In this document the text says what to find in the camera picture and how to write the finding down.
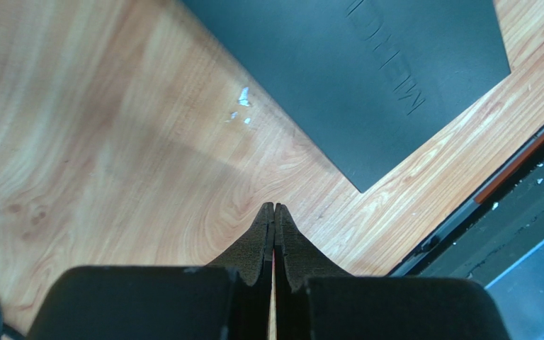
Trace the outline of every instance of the wooden floor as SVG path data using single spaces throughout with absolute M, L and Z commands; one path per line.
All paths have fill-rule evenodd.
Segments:
M 176 1 L 0 0 L 7 321 L 73 266 L 204 264 L 266 201 L 387 273 L 544 123 L 544 1 L 496 6 L 513 74 L 360 194 Z

